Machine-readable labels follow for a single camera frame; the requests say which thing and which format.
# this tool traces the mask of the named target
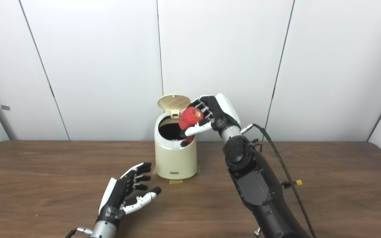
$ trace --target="black fingertip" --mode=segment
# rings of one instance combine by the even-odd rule
[[[139,185],[136,185],[135,186],[135,189],[137,190],[147,190],[148,189],[148,186],[144,185],[144,184],[139,184]]]
[[[151,162],[144,162],[144,164],[141,165],[141,167],[151,167],[152,163]]]
[[[182,138],[186,138],[187,137],[187,135],[186,135],[186,129],[180,131],[180,137],[182,137]]]
[[[136,182],[150,181],[150,180],[151,180],[151,176],[149,176],[149,175],[143,175],[142,177],[136,178]]]
[[[161,193],[161,188],[155,187],[155,188],[151,189],[150,193],[155,193],[158,196]]]
[[[139,174],[144,174],[149,172],[151,172],[151,167],[145,167],[143,169],[139,169]]]

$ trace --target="cream trash can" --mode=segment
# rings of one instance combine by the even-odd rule
[[[155,123],[155,170],[165,179],[186,179],[195,175],[196,141],[180,137],[179,117],[191,100],[181,95],[165,95],[158,106],[165,110]]]

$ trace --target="white fingertip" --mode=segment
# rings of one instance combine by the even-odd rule
[[[135,212],[141,208],[143,208],[145,205],[150,203],[153,199],[157,197],[157,194],[154,192],[149,192],[145,194],[145,196],[138,196],[136,197],[136,204],[125,206],[123,208],[123,211],[127,214],[131,214],[132,212]]]
[[[190,137],[190,136],[193,136],[193,135],[196,135],[198,133],[201,133],[201,132],[204,132],[204,131],[208,131],[210,130],[212,127],[211,127],[211,122],[208,122],[202,126],[199,126],[199,123],[193,127],[189,127],[186,131],[185,131],[185,135],[187,137]]]

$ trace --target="robotic hand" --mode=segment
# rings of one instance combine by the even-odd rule
[[[259,236],[261,231],[266,238],[309,238],[284,201],[282,184],[269,163],[242,135],[253,126],[261,131],[263,128],[251,124],[241,129],[236,111],[223,94],[201,96],[190,106],[199,108],[205,119],[181,131],[181,136],[188,137],[211,128],[218,131],[225,142],[223,153],[232,181],[243,204],[259,224],[255,235]]]
[[[160,187],[155,187],[144,196],[126,199],[135,189],[148,189],[147,185],[140,182],[151,179],[151,176],[143,175],[151,171],[151,165],[151,163],[141,163],[131,167],[119,180],[111,178],[101,200],[100,213],[94,229],[78,227],[65,238],[70,238],[76,231],[88,234],[90,238],[113,238],[125,215],[143,208],[161,193]]]

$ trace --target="apple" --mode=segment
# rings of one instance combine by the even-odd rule
[[[188,107],[179,118],[179,127],[184,130],[204,119],[204,113],[196,107]]]

